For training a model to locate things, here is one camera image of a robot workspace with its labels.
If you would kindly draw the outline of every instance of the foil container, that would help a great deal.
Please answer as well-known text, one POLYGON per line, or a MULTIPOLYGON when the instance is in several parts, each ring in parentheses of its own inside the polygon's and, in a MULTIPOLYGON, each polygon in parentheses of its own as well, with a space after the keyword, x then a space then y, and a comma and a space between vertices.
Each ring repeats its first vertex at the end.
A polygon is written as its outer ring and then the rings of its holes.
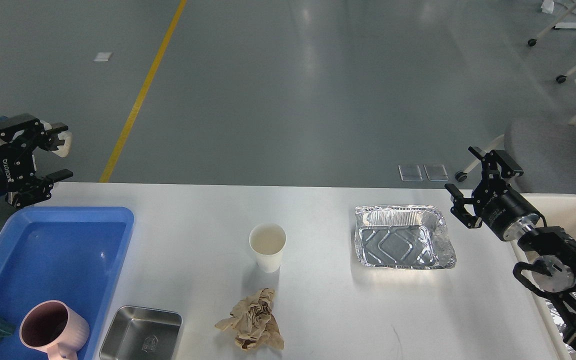
MULTIPOLYGON (((576 299, 576 292, 572 292, 570 295, 576 299)), ((560 315, 560 313, 555 308, 555 305, 553 303, 551 303, 548 299, 544 299, 544 301, 546 301, 546 305, 548 306, 548 310, 550 312, 550 317, 552 317, 552 321, 555 323, 555 326, 557 326, 557 330, 559 331, 559 335, 561 335, 561 339, 563 340, 564 330, 566 330, 566 323, 564 322, 564 319, 562 319, 562 316, 560 315)), ((575 349, 573 349, 572 346, 570 346, 569 344, 566 344, 565 342, 564 342, 564 346, 566 346, 566 350, 568 351, 568 353, 570 355, 570 359, 576 360, 575 349)))
POLYGON ((366 267, 427 270, 457 264, 444 215, 434 206, 358 206, 354 213, 354 248, 366 267))

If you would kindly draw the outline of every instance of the white table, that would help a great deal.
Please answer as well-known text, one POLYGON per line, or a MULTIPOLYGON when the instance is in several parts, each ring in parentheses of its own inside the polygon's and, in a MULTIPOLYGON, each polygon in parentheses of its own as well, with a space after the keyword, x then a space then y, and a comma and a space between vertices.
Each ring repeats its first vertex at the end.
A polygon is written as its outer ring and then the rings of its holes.
POLYGON ((532 294, 512 276, 512 247, 450 214, 441 189, 96 184, 64 182, 41 206, 122 206, 132 241, 102 336, 121 306, 178 312, 181 359, 557 359, 532 294), (422 204, 446 218, 454 269, 366 268, 352 234, 359 205, 422 204), (259 223, 288 240, 276 273, 248 245, 259 223), (214 324, 240 299, 277 290, 285 350, 244 353, 214 324))

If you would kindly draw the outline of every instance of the gray chair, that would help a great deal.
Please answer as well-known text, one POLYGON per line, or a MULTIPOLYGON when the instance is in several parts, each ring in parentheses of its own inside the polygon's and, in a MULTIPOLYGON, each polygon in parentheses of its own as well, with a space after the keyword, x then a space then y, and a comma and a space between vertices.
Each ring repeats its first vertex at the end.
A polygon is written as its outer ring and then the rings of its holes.
MULTIPOLYGON (((505 133, 503 146, 523 170, 515 178, 521 192, 576 194, 576 116, 567 124, 546 120, 518 119, 512 121, 505 133)), ((496 148, 491 144, 487 151, 496 148)), ((462 182, 468 171, 479 164, 475 161, 464 171, 455 174, 462 182)))

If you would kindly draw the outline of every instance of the stainless steel tray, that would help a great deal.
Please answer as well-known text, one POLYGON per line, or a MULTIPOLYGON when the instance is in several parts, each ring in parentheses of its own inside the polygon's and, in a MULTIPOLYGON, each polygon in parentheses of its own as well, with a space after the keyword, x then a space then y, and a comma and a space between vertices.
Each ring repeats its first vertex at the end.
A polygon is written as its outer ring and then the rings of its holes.
POLYGON ((451 269, 457 264, 446 221, 434 206, 358 206, 354 213, 354 248, 367 267, 451 269))
POLYGON ((99 351, 101 360, 170 360, 182 319, 176 312, 123 306, 99 351))

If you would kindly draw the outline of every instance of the crumpled paper towel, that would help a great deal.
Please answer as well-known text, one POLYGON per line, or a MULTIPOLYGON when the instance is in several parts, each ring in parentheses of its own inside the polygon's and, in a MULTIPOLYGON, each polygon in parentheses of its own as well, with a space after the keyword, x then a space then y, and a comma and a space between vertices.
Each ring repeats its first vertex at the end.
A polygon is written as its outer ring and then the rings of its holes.
POLYGON ((279 333, 277 320, 272 313, 274 298, 274 289, 261 289, 239 301, 232 308, 231 317, 214 326, 221 331, 228 328, 236 330, 235 344, 243 351, 256 349, 263 344, 283 350, 284 338, 279 333))

